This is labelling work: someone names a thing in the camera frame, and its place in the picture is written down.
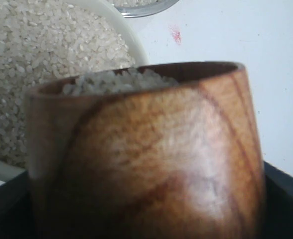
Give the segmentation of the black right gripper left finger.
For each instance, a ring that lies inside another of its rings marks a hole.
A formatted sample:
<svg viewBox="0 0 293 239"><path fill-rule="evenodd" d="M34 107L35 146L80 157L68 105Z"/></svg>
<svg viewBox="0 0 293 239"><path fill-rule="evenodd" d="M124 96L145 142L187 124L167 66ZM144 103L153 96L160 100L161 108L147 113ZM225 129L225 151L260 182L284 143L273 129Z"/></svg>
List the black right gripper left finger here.
<svg viewBox="0 0 293 239"><path fill-rule="evenodd" d="M0 185L0 239L33 239L29 181L27 173Z"/></svg>

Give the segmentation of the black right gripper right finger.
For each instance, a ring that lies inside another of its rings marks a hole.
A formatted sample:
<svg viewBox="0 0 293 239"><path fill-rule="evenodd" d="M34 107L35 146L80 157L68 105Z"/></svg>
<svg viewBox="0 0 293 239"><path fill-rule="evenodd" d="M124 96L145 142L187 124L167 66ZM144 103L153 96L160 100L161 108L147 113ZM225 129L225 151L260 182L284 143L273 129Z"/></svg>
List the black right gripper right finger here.
<svg viewBox="0 0 293 239"><path fill-rule="evenodd" d="M293 239L293 177L264 163L267 189L262 239Z"/></svg>

